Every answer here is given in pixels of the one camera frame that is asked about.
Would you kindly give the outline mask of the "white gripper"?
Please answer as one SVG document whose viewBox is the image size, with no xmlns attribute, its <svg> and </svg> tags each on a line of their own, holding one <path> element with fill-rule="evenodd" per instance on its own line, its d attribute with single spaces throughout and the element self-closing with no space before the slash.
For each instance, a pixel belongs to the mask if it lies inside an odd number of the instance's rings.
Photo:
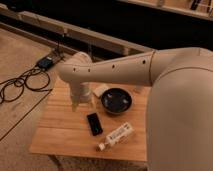
<svg viewBox="0 0 213 171">
<path fill-rule="evenodd" d="M 73 111 L 76 111 L 80 104 L 92 103 L 92 93 L 88 83 L 70 84 L 69 87 Z"/>
</svg>

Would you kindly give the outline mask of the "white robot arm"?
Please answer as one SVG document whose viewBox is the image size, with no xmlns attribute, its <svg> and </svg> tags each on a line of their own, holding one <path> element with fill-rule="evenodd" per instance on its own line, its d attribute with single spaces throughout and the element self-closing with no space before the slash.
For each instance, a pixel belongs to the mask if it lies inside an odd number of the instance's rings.
<svg viewBox="0 0 213 171">
<path fill-rule="evenodd" d="M 78 52 L 58 74 L 74 103 L 90 99 L 91 82 L 149 86 L 148 171 L 213 171 L 213 51 L 154 50 L 96 63 Z"/>
</svg>

